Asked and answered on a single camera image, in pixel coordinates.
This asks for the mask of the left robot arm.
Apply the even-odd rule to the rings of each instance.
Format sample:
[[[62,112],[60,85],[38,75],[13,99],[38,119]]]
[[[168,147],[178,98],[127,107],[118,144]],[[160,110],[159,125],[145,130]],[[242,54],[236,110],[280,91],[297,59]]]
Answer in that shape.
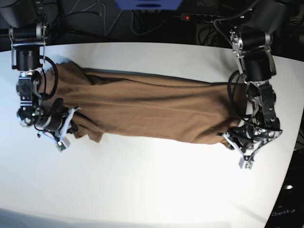
[[[264,146],[282,133],[275,113],[276,94],[269,82],[276,75],[271,44],[273,33],[302,4],[302,0],[252,0],[234,15],[218,17],[213,21],[237,58],[238,71],[231,75],[228,85],[232,84],[235,76],[243,77],[247,98],[253,108],[251,114],[242,114],[235,104],[233,91],[228,88],[232,107],[244,124],[229,128],[223,137],[231,149],[242,154],[257,143]]]

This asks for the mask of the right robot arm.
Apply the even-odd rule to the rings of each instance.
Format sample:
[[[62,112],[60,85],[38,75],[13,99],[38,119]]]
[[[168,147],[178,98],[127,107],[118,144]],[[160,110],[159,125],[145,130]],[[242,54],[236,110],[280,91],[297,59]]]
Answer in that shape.
[[[43,4],[39,0],[2,0],[0,15],[9,24],[11,67],[19,71],[16,91],[20,97],[20,124],[55,137],[75,133],[75,110],[64,108],[63,99],[57,98],[52,106],[44,105],[55,95],[58,70],[50,58],[40,53],[45,49],[48,29]]]

